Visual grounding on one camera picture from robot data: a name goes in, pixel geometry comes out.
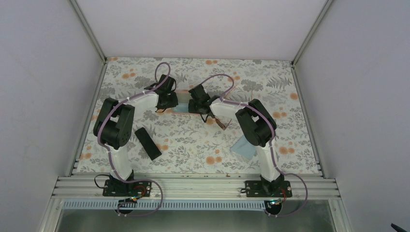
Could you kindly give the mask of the light blue cleaning cloth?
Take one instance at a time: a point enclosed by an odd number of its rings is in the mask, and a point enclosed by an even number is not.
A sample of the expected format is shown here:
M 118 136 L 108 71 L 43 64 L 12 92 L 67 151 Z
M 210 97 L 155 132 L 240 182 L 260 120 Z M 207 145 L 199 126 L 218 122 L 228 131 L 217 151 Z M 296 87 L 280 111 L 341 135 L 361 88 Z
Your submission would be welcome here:
M 173 108 L 175 113 L 189 113 L 189 104 L 188 103 L 179 103 L 176 107 Z

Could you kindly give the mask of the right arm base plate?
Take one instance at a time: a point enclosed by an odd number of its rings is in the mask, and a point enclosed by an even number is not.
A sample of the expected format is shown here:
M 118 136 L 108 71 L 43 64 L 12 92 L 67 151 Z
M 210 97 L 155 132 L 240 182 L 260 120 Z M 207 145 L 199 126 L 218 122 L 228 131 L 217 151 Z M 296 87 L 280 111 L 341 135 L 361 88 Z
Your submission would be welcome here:
M 291 198 L 293 196 L 289 181 L 283 181 L 275 191 L 266 193 L 261 181 L 248 180 L 245 181 L 245 187 L 240 189 L 240 193 L 244 193 L 248 198 Z

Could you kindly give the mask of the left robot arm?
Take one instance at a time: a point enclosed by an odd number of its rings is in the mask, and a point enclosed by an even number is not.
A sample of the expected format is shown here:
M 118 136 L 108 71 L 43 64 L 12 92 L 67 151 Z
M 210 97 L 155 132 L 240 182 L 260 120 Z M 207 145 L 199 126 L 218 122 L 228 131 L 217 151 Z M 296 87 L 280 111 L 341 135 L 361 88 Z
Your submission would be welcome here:
M 123 101 L 104 100 L 93 128 L 98 144 L 106 149 L 111 166 L 108 186 L 123 196 L 134 191 L 134 174 L 129 162 L 126 144 L 132 135 L 134 113 L 150 108 L 168 109 L 177 106 L 176 81 L 163 74 L 160 79 L 141 93 Z

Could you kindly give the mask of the brown sunglasses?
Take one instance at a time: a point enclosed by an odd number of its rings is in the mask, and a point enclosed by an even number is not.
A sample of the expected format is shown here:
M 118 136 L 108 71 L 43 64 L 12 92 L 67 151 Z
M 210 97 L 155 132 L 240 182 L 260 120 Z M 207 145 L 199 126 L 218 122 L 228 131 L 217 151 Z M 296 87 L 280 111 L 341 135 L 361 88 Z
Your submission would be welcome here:
M 215 123 L 222 129 L 222 130 L 226 130 L 230 123 L 231 123 L 232 119 L 228 120 L 228 121 L 223 121 L 219 118 L 215 118 Z

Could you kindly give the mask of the pink glasses case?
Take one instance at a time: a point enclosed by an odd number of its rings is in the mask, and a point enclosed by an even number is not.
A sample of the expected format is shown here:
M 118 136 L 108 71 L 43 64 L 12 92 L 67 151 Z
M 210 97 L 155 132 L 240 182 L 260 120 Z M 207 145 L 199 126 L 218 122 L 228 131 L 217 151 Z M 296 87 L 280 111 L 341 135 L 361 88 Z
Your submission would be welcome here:
M 189 103 L 189 101 L 192 99 L 190 93 L 187 90 L 176 90 L 175 94 L 177 96 L 178 104 L 179 103 Z M 190 113 L 175 113 L 175 112 L 173 112 L 173 108 L 172 108 L 172 113 L 174 113 L 174 114 L 190 114 Z

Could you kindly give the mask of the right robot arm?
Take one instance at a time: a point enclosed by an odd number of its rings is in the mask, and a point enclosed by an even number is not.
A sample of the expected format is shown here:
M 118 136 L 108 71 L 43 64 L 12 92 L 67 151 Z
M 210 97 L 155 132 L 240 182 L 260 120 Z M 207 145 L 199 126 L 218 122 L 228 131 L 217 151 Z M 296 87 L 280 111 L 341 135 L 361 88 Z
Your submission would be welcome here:
M 280 191 L 284 174 L 278 169 L 274 151 L 276 123 L 258 99 L 234 102 L 220 96 L 210 97 L 202 85 L 189 90 L 190 113 L 212 118 L 236 119 L 246 140 L 255 147 L 260 164 L 260 191 L 268 197 Z

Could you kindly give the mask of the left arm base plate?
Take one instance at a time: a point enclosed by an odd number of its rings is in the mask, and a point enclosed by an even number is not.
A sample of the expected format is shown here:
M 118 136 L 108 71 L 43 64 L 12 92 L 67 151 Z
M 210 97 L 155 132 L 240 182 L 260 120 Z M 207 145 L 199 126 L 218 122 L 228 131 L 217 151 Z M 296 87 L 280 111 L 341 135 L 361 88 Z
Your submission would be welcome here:
M 117 179 L 108 179 L 104 184 L 102 195 L 104 197 L 149 197 L 151 188 L 150 181 L 124 183 Z

